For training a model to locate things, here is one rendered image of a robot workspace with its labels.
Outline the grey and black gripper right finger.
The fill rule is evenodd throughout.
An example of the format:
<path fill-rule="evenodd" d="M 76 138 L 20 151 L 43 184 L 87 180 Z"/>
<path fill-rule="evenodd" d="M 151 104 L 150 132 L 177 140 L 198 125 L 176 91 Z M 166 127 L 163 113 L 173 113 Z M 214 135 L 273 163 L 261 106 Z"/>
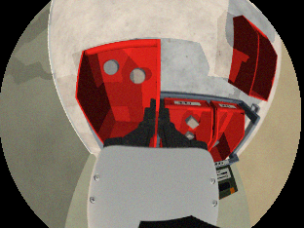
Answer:
<path fill-rule="evenodd" d="M 175 128 L 171 122 L 170 111 L 164 106 L 163 98 L 160 98 L 157 134 L 162 140 L 163 147 L 198 147 L 208 150 L 208 145 L 204 141 L 189 139 Z"/>

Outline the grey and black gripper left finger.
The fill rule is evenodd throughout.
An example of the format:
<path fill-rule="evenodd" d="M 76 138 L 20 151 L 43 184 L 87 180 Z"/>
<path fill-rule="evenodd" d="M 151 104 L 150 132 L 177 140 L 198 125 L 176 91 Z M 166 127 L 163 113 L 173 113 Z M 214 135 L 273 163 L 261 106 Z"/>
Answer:
<path fill-rule="evenodd" d="M 150 111 L 149 111 L 150 109 Z M 126 134 L 124 137 L 106 138 L 103 142 L 103 147 L 108 145 L 129 145 L 149 147 L 150 138 L 155 134 L 156 123 L 156 99 L 151 98 L 150 107 L 145 107 L 143 121 L 138 124 L 138 127 Z"/>

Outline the dark green case with orange latches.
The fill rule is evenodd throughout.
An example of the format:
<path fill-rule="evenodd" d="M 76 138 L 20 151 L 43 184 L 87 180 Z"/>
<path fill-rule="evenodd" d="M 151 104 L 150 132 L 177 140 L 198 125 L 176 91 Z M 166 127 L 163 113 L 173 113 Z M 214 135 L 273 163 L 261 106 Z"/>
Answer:
<path fill-rule="evenodd" d="M 216 168 L 219 200 L 238 191 L 237 184 L 230 165 Z"/>

